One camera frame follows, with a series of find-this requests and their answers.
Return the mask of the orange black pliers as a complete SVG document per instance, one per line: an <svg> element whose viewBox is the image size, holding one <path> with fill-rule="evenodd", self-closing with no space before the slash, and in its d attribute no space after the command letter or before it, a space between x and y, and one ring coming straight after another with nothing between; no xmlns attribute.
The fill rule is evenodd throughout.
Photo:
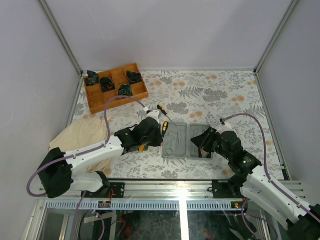
<svg viewBox="0 0 320 240"><path fill-rule="evenodd" d="M204 150L203 150L203 148L199 148L199 149L198 149L198 157L199 157L199 158L202 158L203 155L204 155ZM211 152L205 152L205 157L206 157L207 159L210 159L210 158L211 158Z"/></svg>

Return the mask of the long yellow black screwdriver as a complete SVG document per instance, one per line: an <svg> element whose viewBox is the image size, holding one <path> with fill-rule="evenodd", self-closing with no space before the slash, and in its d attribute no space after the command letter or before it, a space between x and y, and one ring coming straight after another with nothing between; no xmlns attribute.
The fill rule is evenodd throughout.
<svg viewBox="0 0 320 240"><path fill-rule="evenodd" d="M165 137L165 133L166 133L166 131L167 131L167 129L168 129L168 125L169 125L169 122L168 122L167 120L164 121L164 123L163 123L163 125L162 125L162 130L161 130L161 137L162 137L162 139L164 139L164 137ZM161 149L162 144L163 144L163 141L162 141L162 143L161 143L161 144L159 145L159 147L158 147L158 150L157 150L158 153L160 152L160 149Z"/></svg>

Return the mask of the grey plastic tool case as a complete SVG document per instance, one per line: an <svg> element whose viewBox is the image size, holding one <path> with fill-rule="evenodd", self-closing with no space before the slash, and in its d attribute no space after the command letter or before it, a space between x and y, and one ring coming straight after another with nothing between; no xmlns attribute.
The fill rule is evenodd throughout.
<svg viewBox="0 0 320 240"><path fill-rule="evenodd" d="M211 160L206 158L206 151L203 151L203 157L199 158L198 148L191 142L191 138L204 133L208 129L208 124L185 122L168 122L168 128L164 135L161 155L164 158L172 159L191 159L191 160Z"/></svg>

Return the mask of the short yellow black screwdriver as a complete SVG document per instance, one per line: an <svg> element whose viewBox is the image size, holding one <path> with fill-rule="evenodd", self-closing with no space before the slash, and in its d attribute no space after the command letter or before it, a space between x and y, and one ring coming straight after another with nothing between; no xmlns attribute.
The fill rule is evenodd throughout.
<svg viewBox="0 0 320 240"><path fill-rule="evenodd" d="M169 119L170 122L172 121L172 119L169 117L168 113L165 111L164 107L161 104L157 104L156 107L157 107L158 110L161 111L161 113L164 116L166 116Z"/></svg>

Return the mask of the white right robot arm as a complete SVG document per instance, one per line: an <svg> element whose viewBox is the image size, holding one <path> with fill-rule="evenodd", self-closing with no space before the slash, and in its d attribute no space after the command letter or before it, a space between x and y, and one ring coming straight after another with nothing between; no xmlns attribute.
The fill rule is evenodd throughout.
<svg viewBox="0 0 320 240"><path fill-rule="evenodd" d="M191 142L207 153L216 153L228 161L234 175L227 181L227 192L243 196L272 215L291 240L320 238L320 205L311 205L292 193L281 182L267 175L264 165L246 151L236 133L224 125L208 127Z"/></svg>

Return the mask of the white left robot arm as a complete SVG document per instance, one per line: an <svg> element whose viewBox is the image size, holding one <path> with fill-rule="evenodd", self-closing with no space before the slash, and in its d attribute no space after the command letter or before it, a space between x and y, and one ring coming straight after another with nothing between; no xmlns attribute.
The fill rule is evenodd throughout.
<svg viewBox="0 0 320 240"><path fill-rule="evenodd" d="M147 110L139 124L116 131L108 139L73 151L51 149L37 169L49 199L68 191L81 191L86 198L110 197L111 183L102 171L83 169L103 160L139 151L143 145L158 147L162 141L158 110Z"/></svg>

